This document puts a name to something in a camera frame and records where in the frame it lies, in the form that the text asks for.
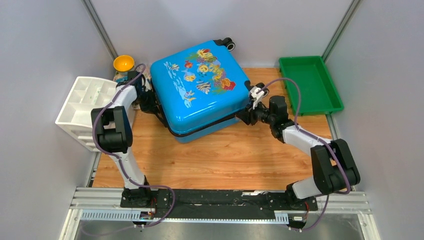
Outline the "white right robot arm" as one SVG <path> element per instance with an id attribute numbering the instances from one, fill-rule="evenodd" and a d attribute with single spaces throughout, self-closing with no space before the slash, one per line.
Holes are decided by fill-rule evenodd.
<path id="1" fill-rule="evenodd" d="M 287 185 L 285 203 L 293 210 L 305 200 L 333 193 L 348 194 L 361 176 L 348 143 L 321 138 L 290 119 L 283 96 L 272 96 L 268 106 L 248 104 L 236 114 L 246 125 L 267 124 L 272 136 L 301 150 L 311 158 L 312 176 Z"/>

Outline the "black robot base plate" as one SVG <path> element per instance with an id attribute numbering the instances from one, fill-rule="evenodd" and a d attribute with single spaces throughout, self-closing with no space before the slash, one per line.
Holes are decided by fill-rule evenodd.
<path id="1" fill-rule="evenodd" d="M 318 210 L 317 200 L 309 197 L 295 200 L 285 191 L 210 190 L 210 189 L 125 189 L 120 207 L 143 209 L 138 219 L 195 221 L 276 220 L 283 224 L 295 221 L 294 216 L 276 214 L 298 211 L 300 222 L 311 211 Z"/>

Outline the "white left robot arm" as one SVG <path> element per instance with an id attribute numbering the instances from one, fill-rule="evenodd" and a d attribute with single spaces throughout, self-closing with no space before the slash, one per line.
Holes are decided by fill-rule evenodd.
<path id="1" fill-rule="evenodd" d="M 94 144 L 114 161 L 124 180 L 122 199 L 142 208 L 152 203 L 153 194 L 131 149 L 133 131 L 128 112 L 137 104 L 144 113 L 159 114 L 155 93 L 147 83 L 143 73 L 129 71 L 127 80 L 117 84 L 110 102 L 91 111 Z"/>

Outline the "blue fish-print suitcase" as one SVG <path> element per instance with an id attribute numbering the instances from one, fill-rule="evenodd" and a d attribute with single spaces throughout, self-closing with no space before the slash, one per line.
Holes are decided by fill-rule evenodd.
<path id="1" fill-rule="evenodd" d="M 165 126 L 189 143 L 239 122 L 252 102 L 248 76 L 231 54 L 230 38 L 209 40 L 150 66 L 151 86 Z"/>

